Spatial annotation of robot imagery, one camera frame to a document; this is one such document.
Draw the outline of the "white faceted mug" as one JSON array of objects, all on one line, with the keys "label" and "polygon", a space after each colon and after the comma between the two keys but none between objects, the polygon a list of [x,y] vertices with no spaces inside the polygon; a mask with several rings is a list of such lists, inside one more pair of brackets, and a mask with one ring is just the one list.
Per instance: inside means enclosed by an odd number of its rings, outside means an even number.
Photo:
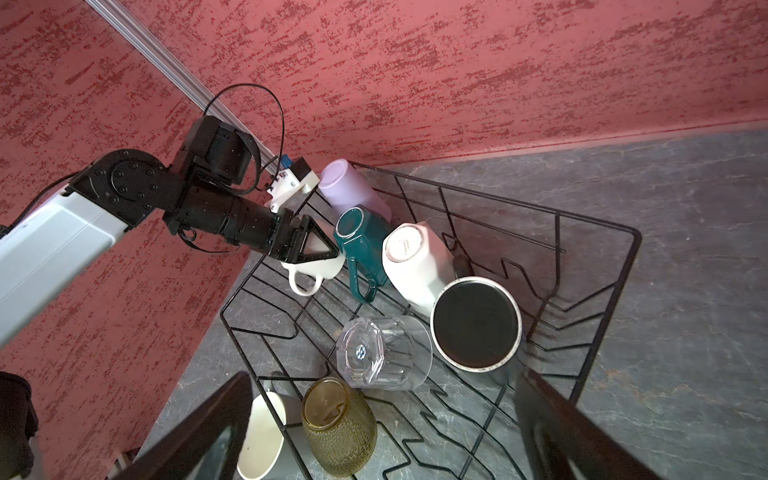
[{"label": "white faceted mug", "polygon": [[457,278],[453,260],[426,222],[403,223],[383,242],[382,264],[389,280],[425,317],[431,316],[441,292]]}]

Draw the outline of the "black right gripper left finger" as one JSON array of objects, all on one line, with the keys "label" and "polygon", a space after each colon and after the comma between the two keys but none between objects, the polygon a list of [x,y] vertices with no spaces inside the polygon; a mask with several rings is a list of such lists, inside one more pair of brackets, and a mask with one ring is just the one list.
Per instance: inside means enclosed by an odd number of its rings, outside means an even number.
[{"label": "black right gripper left finger", "polygon": [[235,374],[117,477],[232,479],[244,444],[252,400],[249,375]]}]

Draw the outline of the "white mug green handle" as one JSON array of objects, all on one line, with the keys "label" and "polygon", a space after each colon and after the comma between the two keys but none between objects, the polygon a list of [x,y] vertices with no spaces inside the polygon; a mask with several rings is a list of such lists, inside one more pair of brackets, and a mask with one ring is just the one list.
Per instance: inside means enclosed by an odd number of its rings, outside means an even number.
[{"label": "white mug green handle", "polygon": [[383,266],[383,243],[395,227],[363,205],[346,210],[338,219],[334,238],[345,255],[349,288],[361,302],[371,303],[389,278]]}]

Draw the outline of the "lilac plastic cup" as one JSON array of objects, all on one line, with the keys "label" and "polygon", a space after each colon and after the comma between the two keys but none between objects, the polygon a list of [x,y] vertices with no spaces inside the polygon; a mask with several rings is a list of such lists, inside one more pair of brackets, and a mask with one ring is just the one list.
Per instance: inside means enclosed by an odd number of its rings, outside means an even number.
[{"label": "lilac plastic cup", "polygon": [[334,160],[322,170],[319,189],[339,216],[362,205],[387,222],[392,220],[390,207],[346,159]]}]

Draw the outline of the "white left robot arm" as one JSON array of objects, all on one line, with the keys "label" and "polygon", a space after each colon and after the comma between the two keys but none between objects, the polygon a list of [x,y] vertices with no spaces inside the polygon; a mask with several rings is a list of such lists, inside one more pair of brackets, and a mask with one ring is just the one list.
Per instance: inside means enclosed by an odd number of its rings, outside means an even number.
[{"label": "white left robot arm", "polygon": [[337,257],[339,248],[310,216],[246,199],[237,185],[259,161],[250,134],[203,116],[171,166],[119,149],[55,181],[52,197],[38,195],[1,231],[1,342],[156,210],[187,244],[204,231],[289,264]]}]

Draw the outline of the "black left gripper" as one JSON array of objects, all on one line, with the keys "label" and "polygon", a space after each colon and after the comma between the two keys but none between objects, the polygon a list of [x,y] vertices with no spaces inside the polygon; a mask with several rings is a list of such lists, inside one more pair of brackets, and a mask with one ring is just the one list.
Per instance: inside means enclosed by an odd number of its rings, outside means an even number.
[{"label": "black left gripper", "polygon": [[324,219],[292,212],[273,215],[269,256],[279,261],[302,264],[331,260],[340,255],[334,239],[334,227]]}]

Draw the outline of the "clear plastic cup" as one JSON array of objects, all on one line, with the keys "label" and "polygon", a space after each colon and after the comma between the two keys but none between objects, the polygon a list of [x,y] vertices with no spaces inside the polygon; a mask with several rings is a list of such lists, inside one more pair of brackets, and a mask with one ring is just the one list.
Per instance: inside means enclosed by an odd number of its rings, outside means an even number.
[{"label": "clear plastic cup", "polygon": [[336,340],[336,367],[355,389],[412,391],[433,361],[430,333],[412,316],[359,317]]}]

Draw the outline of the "white mug red inside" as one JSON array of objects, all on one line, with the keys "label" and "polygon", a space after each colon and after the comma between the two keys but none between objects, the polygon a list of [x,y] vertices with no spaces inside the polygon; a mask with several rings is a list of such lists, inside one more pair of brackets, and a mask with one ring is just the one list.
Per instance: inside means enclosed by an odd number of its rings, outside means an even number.
[{"label": "white mug red inside", "polygon": [[[281,266],[288,272],[288,281],[291,290],[299,296],[310,297],[320,290],[324,280],[333,279],[339,274],[345,261],[345,255],[339,253],[336,257],[331,259],[315,260],[300,264],[282,262]],[[307,275],[314,279],[314,284],[309,290],[305,290],[297,284],[296,278],[298,274]]]}]

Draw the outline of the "white mug grey outside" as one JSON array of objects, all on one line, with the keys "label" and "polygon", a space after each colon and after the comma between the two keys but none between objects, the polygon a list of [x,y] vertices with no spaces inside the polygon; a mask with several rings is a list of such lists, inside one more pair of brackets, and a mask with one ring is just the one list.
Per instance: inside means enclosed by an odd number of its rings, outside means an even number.
[{"label": "white mug grey outside", "polygon": [[242,479],[284,479],[300,472],[288,441],[267,405],[274,408],[281,425],[298,424],[287,431],[300,454],[309,453],[301,427],[301,401],[294,396],[267,391],[253,402],[248,428],[237,463]]}]

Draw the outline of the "olive green glass tumbler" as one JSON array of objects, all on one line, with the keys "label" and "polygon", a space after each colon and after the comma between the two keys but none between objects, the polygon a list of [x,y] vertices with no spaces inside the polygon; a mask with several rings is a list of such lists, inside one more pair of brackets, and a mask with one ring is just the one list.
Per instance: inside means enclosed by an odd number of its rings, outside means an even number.
[{"label": "olive green glass tumbler", "polygon": [[363,394],[328,376],[308,389],[301,407],[302,424],[319,465],[334,477],[360,471],[377,443],[377,423]]}]

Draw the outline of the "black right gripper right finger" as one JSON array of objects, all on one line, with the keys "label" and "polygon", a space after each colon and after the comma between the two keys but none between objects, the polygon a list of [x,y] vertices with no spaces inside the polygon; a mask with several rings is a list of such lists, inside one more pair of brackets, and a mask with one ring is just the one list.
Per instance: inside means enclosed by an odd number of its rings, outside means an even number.
[{"label": "black right gripper right finger", "polygon": [[658,477],[531,369],[517,377],[514,406],[536,479]]}]

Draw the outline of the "black mug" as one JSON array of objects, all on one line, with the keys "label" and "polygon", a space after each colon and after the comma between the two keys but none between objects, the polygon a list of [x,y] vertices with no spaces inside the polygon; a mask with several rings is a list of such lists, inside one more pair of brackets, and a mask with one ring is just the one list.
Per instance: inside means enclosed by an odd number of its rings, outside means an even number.
[{"label": "black mug", "polygon": [[440,355],[474,376],[506,379],[523,350],[521,310],[509,291],[489,278],[466,276],[439,294],[430,332]]}]

